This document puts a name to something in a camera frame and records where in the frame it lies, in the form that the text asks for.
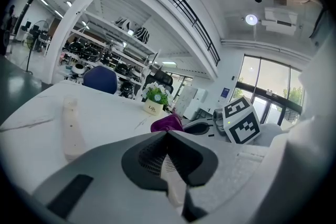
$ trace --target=blue chair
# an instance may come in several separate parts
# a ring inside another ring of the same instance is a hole
[[[118,87],[117,75],[110,69],[97,66],[85,73],[83,85],[114,94]]]

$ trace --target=white pillar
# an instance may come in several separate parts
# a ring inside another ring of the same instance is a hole
[[[82,12],[91,4],[92,1],[93,0],[75,0],[72,6],[65,13],[49,46],[48,54],[44,63],[43,82],[48,84],[52,83],[55,66],[57,66],[59,56],[61,54],[61,48],[65,44],[70,31],[82,15]]]

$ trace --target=purple cloth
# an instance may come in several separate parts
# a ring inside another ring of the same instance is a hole
[[[182,131],[182,122],[177,114],[169,115],[163,119],[160,119],[154,122],[151,126],[151,132],[158,132],[158,131]]]

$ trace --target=window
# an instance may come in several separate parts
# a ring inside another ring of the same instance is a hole
[[[176,103],[178,97],[182,93],[184,86],[191,86],[193,79],[185,76],[180,76],[174,73],[166,72],[169,76],[173,78],[173,92],[172,96],[174,97],[174,103]]]
[[[290,70],[290,89],[288,100],[294,102],[295,104],[303,104],[303,86],[299,81],[299,75],[301,73],[297,70]]]
[[[232,95],[231,101],[239,99],[242,96],[245,96],[246,99],[248,99],[250,101],[251,98],[252,98],[252,93],[248,92],[248,91],[245,91],[245,90],[242,90],[240,88],[236,88],[233,95]]]
[[[302,111],[305,93],[299,75],[300,71],[290,66],[245,56],[231,101],[245,96],[261,124],[273,123],[288,129],[298,122]]]
[[[244,57],[238,81],[255,86],[258,78],[260,59]]]
[[[289,80],[289,67],[261,60],[257,87],[285,97]]]
[[[285,116],[283,117],[283,121],[281,123],[281,129],[286,130],[293,127],[295,124],[297,124],[299,118],[300,114],[298,112],[287,108],[285,111]]]

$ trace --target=white table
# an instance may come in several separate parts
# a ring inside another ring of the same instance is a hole
[[[143,103],[62,81],[38,94],[0,127],[1,160],[12,182],[32,193],[47,177],[68,164],[61,146],[62,103],[78,99],[78,122],[87,150],[150,133],[153,116]]]

